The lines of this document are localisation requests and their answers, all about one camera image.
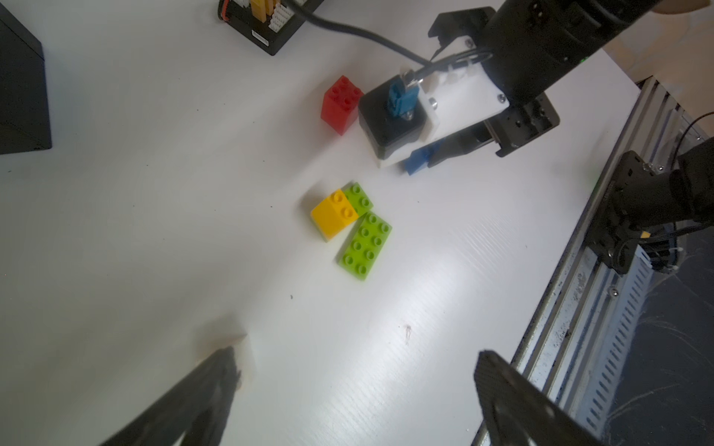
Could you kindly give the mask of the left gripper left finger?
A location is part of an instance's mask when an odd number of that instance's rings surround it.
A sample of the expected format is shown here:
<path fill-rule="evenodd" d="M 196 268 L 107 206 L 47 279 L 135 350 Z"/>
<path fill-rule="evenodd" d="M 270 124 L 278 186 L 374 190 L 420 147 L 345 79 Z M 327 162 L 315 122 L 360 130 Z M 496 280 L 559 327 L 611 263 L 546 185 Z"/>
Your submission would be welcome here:
<path fill-rule="evenodd" d="M 214 351 L 106 445 L 219 445 L 241 372 L 235 350 Z"/>

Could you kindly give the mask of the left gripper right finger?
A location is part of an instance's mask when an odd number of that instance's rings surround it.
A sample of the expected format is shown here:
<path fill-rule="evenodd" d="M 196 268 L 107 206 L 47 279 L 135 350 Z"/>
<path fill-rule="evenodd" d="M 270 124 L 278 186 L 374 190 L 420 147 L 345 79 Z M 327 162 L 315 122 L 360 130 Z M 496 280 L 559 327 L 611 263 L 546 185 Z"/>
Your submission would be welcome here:
<path fill-rule="evenodd" d="M 473 378 L 492 445 L 600 444 L 498 353 L 480 352 Z"/>

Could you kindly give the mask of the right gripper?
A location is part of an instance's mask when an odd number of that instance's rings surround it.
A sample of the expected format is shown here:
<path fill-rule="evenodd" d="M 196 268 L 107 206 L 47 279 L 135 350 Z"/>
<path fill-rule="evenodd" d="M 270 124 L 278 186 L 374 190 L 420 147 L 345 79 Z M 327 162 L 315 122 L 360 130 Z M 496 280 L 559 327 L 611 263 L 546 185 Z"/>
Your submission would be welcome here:
<path fill-rule="evenodd" d="M 440 76 L 454 113 L 441 113 L 447 131 L 427 148 L 428 167 L 463 156 L 494 141 L 505 157 L 561 123 L 545 91 L 560 79 L 547 46 L 556 23 L 544 7 L 482 7 L 440 14 L 429 35 L 447 48 L 474 42 L 489 52 L 483 62 L 465 69 L 465 78 Z"/>

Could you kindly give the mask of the dark blue lego brick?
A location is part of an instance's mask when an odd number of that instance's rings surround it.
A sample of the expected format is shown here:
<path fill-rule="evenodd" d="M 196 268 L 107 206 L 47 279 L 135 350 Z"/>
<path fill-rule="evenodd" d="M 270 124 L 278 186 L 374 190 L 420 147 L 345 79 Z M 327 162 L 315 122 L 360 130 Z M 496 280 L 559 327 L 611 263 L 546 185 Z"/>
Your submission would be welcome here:
<path fill-rule="evenodd" d="M 415 150 L 403 162 L 403 170 L 407 172 L 409 176 L 413 176 L 421 170 L 434 167 L 439 163 L 439 154 L 442 145 L 441 141 L 437 141 Z"/>

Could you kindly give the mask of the red lego brick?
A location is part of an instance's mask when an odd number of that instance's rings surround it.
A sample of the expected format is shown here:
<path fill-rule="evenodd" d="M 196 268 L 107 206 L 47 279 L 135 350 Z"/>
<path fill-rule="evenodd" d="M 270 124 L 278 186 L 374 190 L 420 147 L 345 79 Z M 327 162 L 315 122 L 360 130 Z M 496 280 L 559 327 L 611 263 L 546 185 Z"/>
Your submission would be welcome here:
<path fill-rule="evenodd" d="M 356 121 L 358 105 L 363 96 L 364 92 L 359 87 L 353 85 L 346 76 L 341 76 L 325 91 L 321 119 L 343 136 Z"/>

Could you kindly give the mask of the lime lego brick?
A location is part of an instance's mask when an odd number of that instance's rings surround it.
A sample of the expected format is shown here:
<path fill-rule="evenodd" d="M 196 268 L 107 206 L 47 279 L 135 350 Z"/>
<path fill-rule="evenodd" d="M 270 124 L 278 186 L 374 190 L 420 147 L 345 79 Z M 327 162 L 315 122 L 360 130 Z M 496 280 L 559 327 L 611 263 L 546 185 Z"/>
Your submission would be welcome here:
<path fill-rule="evenodd" d="M 353 237 L 338 256 L 338 265 L 354 278 L 364 281 L 391 234 L 392 225 L 373 211 L 368 211 L 359 220 Z"/>
<path fill-rule="evenodd" d="M 353 182 L 342 189 L 349 203 L 357 213 L 358 217 L 362 217 L 369 212 L 374 204 L 368 197 L 364 188 L 358 183 Z"/>

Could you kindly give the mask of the yellow lego brick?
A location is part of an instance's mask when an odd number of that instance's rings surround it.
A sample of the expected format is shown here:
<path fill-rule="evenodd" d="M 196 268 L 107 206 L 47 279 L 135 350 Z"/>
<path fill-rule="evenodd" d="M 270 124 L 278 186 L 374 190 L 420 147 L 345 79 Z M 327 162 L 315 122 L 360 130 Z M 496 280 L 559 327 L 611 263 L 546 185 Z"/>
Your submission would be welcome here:
<path fill-rule="evenodd" d="M 342 190 L 331 193 L 311 211 L 313 223 L 327 242 L 357 221 L 358 217 Z"/>

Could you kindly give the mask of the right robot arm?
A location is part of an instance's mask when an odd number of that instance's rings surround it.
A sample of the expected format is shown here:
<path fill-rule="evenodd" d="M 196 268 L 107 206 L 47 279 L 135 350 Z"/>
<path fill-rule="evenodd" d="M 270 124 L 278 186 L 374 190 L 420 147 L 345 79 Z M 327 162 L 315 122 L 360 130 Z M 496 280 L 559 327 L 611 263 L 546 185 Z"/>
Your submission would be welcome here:
<path fill-rule="evenodd" d="M 545 92 L 653 10 L 655 1 L 507 1 L 441 13 L 429 35 L 441 46 L 470 37 L 490 53 L 481 67 L 509 102 L 505 111 L 429 146 L 429 167 L 494 141 L 505 157 L 556 128 Z"/>

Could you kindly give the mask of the black box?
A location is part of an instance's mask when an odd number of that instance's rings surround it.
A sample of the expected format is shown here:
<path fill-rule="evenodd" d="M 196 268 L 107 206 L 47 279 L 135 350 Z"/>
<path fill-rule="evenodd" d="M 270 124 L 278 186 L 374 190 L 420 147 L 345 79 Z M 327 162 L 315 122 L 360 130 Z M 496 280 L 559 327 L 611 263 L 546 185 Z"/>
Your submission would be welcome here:
<path fill-rule="evenodd" d="M 51 148 L 42 44 L 1 7 L 1 154 Z"/>

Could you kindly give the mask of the aluminium front rail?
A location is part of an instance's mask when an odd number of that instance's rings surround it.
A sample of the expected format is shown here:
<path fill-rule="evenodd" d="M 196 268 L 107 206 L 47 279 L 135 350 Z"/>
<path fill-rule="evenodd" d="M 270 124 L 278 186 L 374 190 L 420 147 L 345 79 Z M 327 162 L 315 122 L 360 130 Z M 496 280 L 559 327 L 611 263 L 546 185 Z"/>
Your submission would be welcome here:
<path fill-rule="evenodd" d="M 625 152 L 656 173 L 630 270 L 619 274 L 585 245 Z M 713 148 L 654 77 L 641 83 L 626 126 L 510 365 L 591 435 L 604 432 L 617 381 L 652 282 L 654 263 L 713 221 Z"/>

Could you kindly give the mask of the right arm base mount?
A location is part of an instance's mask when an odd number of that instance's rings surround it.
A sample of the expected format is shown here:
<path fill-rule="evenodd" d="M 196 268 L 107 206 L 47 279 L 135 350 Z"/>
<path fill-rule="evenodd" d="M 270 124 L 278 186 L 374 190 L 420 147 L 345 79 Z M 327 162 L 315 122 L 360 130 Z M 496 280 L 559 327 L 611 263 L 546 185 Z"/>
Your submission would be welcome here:
<path fill-rule="evenodd" d="M 639 154 L 625 152 L 586 232 L 585 245 L 619 274 L 627 273 L 634 260 L 644 227 L 644 205 L 655 177 Z"/>

